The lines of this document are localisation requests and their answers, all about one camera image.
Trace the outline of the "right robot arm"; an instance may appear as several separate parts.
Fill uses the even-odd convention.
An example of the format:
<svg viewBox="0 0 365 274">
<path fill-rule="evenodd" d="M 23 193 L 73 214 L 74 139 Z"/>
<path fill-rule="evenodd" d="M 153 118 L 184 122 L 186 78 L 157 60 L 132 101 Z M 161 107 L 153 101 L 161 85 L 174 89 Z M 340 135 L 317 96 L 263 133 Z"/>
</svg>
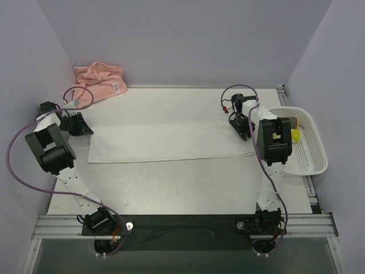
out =
<svg viewBox="0 0 365 274">
<path fill-rule="evenodd" d="M 290 119 L 280 118 L 261 106 L 255 96 L 234 94 L 230 125 L 244 141 L 252 141 L 259 163 L 265 168 L 257 211 L 244 220 L 252 235 L 277 236 L 283 230 L 279 193 L 285 164 L 292 153 Z"/>
</svg>

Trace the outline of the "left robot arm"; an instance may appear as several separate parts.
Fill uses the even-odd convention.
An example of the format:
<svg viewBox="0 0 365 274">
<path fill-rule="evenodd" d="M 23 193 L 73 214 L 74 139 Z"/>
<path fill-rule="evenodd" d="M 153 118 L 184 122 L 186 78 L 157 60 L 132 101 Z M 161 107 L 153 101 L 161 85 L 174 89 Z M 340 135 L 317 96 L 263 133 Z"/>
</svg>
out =
<svg viewBox="0 0 365 274">
<path fill-rule="evenodd" d="M 89 231 L 109 235 L 116 228 L 110 211 L 100 205 L 101 201 L 88 190 L 76 169 L 76 155 L 63 133 L 71 136 L 87 136 L 94 132 L 76 110 L 63 116 L 59 106 L 53 102 L 40 105 L 36 117 L 35 130 L 25 136 L 25 140 L 43 171 L 49 172 L 60 180 L 74 196 L 82 210 L 78 221 Z"/>
</svg>

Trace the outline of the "white towel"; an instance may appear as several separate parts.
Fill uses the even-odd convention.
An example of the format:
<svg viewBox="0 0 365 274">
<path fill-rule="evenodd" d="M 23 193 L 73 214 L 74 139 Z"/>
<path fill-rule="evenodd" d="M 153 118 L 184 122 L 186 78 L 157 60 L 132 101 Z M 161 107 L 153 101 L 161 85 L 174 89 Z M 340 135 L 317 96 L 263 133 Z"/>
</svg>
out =
<svg viewBox="0 0 365 274">
<path fill-rule="evenodd" d="M 94 128 L 87 161 L 140 163 L 250 156 L 254 148 L 227 122 L 112 125 Z"/>
</svg>

